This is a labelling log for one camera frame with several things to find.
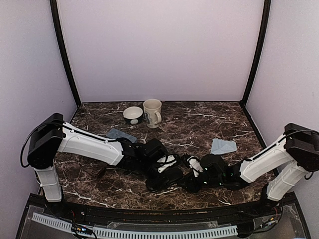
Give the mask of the black glasses case beige lining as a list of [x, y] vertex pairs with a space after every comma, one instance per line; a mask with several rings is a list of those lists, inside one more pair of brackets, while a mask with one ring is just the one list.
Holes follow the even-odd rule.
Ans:
[[183, 178], [183, 172], [178, 170], [171, 170], [160, 174], [156, 178], [147, 179], [146, 187], [150, 192], [157, 192], [164, 190], [171, 185], [177, 183], [180, 179]]

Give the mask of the light blue cloth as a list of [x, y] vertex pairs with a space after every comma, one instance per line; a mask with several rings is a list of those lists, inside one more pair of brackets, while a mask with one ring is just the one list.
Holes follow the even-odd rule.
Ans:
[[213, 139], [212, 147], [211, 147], [211, 154], [214, 155], [224, 155], [232, 152], [237, 151], [237, 144], [234, 141], [227, 141], [222, 139]]

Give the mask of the blue grey glasses case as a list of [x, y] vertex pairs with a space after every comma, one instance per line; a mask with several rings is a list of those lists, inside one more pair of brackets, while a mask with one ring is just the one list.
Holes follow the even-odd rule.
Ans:
[[129, 141], [131, 141], [132, 143], [136, 143], [138, 142], [138, 139], [130, 134], [127, 134], [125, 132], [122, 132], [116, 128], [112, 128], [109, 130], [109, 132], [106, 134], [107, 138], [111, 138], [111, 139], [117, 139], [117, 138], [126, 138]]

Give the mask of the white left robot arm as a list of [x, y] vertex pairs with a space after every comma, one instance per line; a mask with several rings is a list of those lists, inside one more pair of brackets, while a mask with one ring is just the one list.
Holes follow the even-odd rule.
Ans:
[[176, 184], [183, 178], [178, 168], [180, 156], [170, 154], [164, 145], [153, 138], [147, 143], [132, 142], [125, 137], [101, 137], [78, 129], [65, 122], [63, 115], [54, 113], [27, 136], [27, 164], [36, 172], [45, 199], [59, 217], [70, 213], [70, 205], [63, 201], [63, 191], [54, 166], [58, 152], [96, 159], [108, 165], [143, 173], [146, 187], [156, 192]]

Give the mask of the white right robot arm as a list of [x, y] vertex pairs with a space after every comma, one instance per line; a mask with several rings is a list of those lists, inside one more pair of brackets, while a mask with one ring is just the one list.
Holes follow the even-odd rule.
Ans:
[[289, 123], [277, 141], [232, 166], [214, 154], [201, 159], [186, 154], [182, 159], [192, 172], [185, 175], [180, 184], [190, 193], [197, 193], [204, 187], [237, 191], [284, 164], [285, 168], [264, 187], [262, 199], [254, 206], [257, 215], [265, 216], [273, 209], [274, 202], [280, 201], [302, 178], [318, 171], [319, 133]]

